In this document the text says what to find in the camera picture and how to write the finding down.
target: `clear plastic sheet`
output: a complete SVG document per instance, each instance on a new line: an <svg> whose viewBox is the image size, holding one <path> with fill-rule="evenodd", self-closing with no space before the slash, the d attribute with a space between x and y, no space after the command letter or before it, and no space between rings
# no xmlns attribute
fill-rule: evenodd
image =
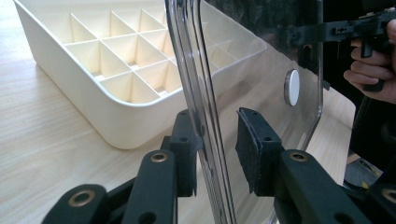
<svg viewBox="0 0 396 224"><path fill-rule="evenodd" d="M322 108L322 49L292 45L288 31L321 22L321 2L167 0L166 8L215 220L270 223L273 199L249 194L235 151L236 111L260 112L284 148L306 148ZM295 105L290 71L299 74Z"/></svg>

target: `organizer compartment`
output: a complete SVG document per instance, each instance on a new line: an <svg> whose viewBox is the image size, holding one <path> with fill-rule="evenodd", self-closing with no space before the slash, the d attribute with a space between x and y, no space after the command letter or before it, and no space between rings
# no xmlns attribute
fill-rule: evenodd
<svg viewBox="0 0 396 224"><path fill-rule="evenodd" d="M181 90L180 77L174 63L156 63L136 73L161 96Z"/></svg>
<svg viewBox="0 0 396 224"><path fill-rule="evenodd" d="M148 83L133 72L109 78L101 84L113 96L132 104L145 104L160 98Z"/></svg>
<svg viewBox="0 0 396 224"><path fill-rule="evenodd" d="M187 108L162 0L14 1L35 60L110 145L142 146ZM265 44L204 7L212 75L235 80L224 69ZM238 41L252 48L239 49Z"/></svg>
<svg viewBox="0 0 396 224"><path fill-rule="evenodd" d="M158 49L141 35L125 35L104 39L103 42L132 70L167 60Z"/></svg>
<svg viewBox="0 0 396 224"><path fill-rule="evenodd" d="M100 41L68 45L66 48L98 80L130 70L114 52Z"/></svg>

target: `wooden table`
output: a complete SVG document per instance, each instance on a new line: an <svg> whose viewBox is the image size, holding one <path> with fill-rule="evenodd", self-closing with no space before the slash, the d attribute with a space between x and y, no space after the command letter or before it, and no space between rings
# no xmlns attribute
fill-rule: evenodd
<svg viewBox="0 0 396 224"><path fill-rule="evenodd" d="M335 90L308 152L341 184L354 105ZM35 63L11 0L0 3L0 223L39 223L69 189L108 190L135 177L153 139L138 150L110 146ZM179 200L180 223L212 223L202 173L198 197Z"/></svg>

